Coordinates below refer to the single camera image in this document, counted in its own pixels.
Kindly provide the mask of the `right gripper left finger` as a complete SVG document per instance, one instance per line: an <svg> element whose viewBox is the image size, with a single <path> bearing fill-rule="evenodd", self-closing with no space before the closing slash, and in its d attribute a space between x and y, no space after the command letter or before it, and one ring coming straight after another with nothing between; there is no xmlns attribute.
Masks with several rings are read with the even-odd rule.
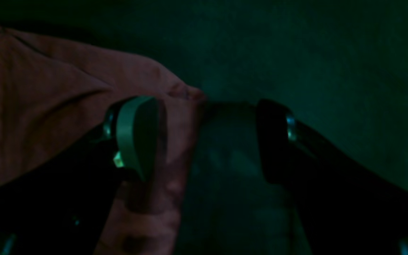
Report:
<svg viewBox="0 0 408 255"><path fill-rule="evenodd" d="M123 181L154 169L160 104L131 97L102 124L0 187L0 255L91 255Z"/></svg>

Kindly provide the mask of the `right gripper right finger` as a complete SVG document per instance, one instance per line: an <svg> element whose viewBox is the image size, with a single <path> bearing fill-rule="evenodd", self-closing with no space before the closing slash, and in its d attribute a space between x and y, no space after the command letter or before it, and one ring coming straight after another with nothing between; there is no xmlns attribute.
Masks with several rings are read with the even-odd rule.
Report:
<svg viewBox="0 0 408 255"><path fill-rule="evenodd" d="M408 255L408 191L272 100L255 108L264 177L293 198L314 255Z"/></svg>

